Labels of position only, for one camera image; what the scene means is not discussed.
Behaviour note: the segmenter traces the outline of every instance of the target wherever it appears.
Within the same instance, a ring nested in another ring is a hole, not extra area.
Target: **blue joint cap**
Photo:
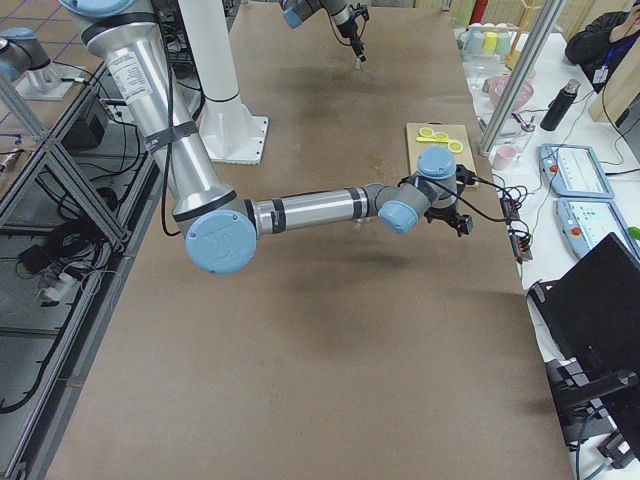
[[[235,273],[256,252],[256,229],[247,217],[232,210],[202,215],[187,232],[187,253],[198,268],[209,273]]]
[[[20,72],[12,65],[0,61],[0,75],[7,79],[8,82],[15,82],[20,78]]]
[[[433,180],[445,180],[456,174],[453,153],[444,147],[431,147],[418,157],[418,171]]]
[[[134,0],[58,0],[63,7],[78,15],[105,18],[118,15],[131,6]]]
[[[407,233],[416,223],[418,214],[404,202],[389,200],[378,212],[382,222],[396,233]]]
[[[282,12],[282,16],[287,22],[287,25],[289,25],[291,28],[298,28],[300,25],[302,25],[302,19],[296,12],[294,12],[290,8]]]
[[[7,28],[0,32],[0,37],[7,40],[36,40],[38,38],[33,30],[26,27]]]

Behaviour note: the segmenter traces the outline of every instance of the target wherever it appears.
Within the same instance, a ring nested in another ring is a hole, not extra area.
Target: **black jacket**
[[[611,30],[624,23],[627,15],[628,13],[626,12],[605,13],[598,17],[592,24],[588,25],[584,31],[577,33],[569,40],[564,53],[570,62],[577,63],[582,67],[582,70],[590,82],[593,82],[593,76],[596,70],[604,65],[611,47],[622,47],[631,39],[640,36],[640,32],[638,32],[616,43],[609,42]],[[608,78],[611,78],[611,75],[613,75],[615,69],[618,68],[618,65],[620,65],[626,53],[627,52],[622,52],[611,59]],[[602,85],[594,85],[594,88],[598,91],[602,88]]]

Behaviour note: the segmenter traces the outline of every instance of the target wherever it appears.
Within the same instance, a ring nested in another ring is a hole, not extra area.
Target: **brown table surface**
[[[219,168],[241,195],[395,183],[407,122],[477,139],[447,18],[372,8],[365,40],[353,71],[324,14],[242,6],[243,100],[271,125],[262,165]],[[49,480],[572,478],[504,226],[287,232],[216,277],[155,220]]]

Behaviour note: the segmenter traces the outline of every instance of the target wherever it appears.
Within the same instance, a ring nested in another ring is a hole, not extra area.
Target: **label sticker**
[[[607,81],[609,77],[609,69],[607,67],[599,68],[593,74],[593,84],[598,85]]]
[[[147,80],[135,53],[127,52],[120,55],[111,60],[108,67],[127,104],[153,93],[151,84]]]

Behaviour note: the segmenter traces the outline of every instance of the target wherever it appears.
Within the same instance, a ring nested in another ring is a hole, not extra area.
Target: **wooden cutting board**
[[[407,134],[407,150],[409,152],[409,173],[413,173],[418,169],[418,157],[427,148],[431,148],[436,145],[444,146],[439,143],[419,143],[416,141],[418,136],[418,130],[420,127],[430,127],[436,132],[445,132],[449,135],[449,138],[460,140],[464,145],[464,150],[460,153],[453,155],[456,163],[461,163],[469,170],[476,171],[475,164],[473,162],[473,155],[471,155],[471,145],[469,143],[469,137],[467,136],[467,129],[464,125],[440,125],[430,123],[407,123],[405,129]]]

